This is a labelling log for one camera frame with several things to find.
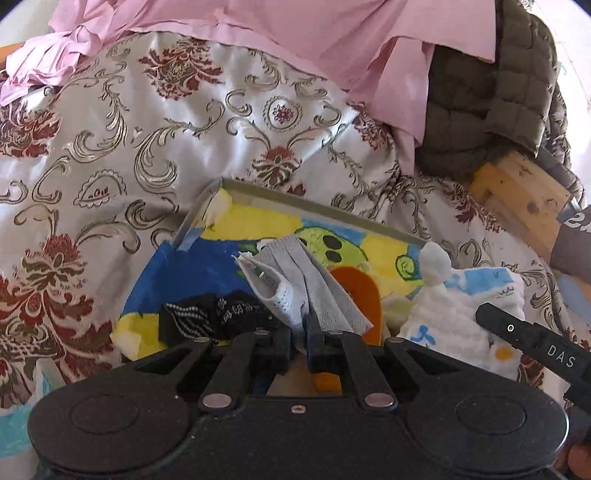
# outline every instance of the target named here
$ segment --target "pink sheet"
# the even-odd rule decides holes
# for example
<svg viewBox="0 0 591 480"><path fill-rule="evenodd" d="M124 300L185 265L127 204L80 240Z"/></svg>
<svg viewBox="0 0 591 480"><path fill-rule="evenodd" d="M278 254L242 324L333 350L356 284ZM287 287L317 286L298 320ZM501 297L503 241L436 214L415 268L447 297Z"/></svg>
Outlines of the pink sheet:
<svg viewBox="0 0 591 480"><path fill-rule="evenodd" d="M494 61L494 0L61 0L53 34L7 59L0 105L32 85L63 85L85 57L126 31L172 31L257 48L327 77L404 132L411 174L423 140L433 45Z"/></svg>

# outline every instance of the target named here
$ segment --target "screw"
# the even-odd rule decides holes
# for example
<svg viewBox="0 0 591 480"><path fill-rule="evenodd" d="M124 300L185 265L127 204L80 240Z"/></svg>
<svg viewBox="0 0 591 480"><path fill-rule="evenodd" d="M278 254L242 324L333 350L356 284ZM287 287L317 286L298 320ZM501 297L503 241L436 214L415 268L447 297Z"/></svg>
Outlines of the screw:
<svg viewBox="0 0 591 480"><path fill-rule="evenodd" d="M291 408L292 413L306 413L306 406L304 405L293 405Z"/></svg>
<svg viewBox="0 0 591 480"><path fill-rule="evenodd" d="M369 407L386 408L394 405L394 399L387 393L376 392L370 393L367 397L365 397L365 403Z"/></svg>
<svg viewBox="0 0 591 480"><path fill-rule="evenodd" d="M203 397L202 403L208 408L226 408L232 403L232 397L225 393L210 393Z"/></svg>

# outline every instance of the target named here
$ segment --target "quilted jacket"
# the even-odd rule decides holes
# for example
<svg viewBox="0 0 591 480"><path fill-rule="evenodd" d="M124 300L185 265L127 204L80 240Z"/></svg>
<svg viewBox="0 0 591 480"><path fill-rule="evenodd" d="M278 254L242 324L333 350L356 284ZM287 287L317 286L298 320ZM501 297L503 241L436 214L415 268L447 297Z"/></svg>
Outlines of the quilted jacket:
<svg viewBox="0 0 591 480"><path fill-rule="evenodd" d="M416 163L423 173L469 181L487 161L517 149L584 202L569 170L566 107L550 30L517 0L496 1L496 62L435 49L427 121Z"/></svg>

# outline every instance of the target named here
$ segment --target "white knitted cloth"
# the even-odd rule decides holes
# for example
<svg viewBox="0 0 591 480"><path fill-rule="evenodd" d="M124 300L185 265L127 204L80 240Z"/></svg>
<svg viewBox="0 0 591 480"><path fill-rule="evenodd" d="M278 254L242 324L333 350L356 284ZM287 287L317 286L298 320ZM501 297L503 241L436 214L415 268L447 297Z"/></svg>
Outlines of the white knitted cloth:
<svg viewBox="0 0 591 480"><path fill-rule="evenodd" d="M515 380L520 352L480 327L475 315L489 302L525 320L521 276L507 268L455 270L434 243L421 250L419 265L425 285L398 336Z"/></svg>

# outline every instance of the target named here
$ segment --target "black patterned cloth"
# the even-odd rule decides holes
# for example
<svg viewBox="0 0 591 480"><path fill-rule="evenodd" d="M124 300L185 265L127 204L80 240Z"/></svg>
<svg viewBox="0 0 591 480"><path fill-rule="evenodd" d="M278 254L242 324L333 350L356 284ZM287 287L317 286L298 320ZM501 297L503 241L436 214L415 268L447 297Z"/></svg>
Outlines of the black patterned cloth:
<svg viewBox="0 0 591 480"><path fill-rule="evenodd" d="M207 293L163 304L158 338L169 347L200 336L219 343L244 332L276 330L280 324L267 307L244 291L223 297Z"/></svg>

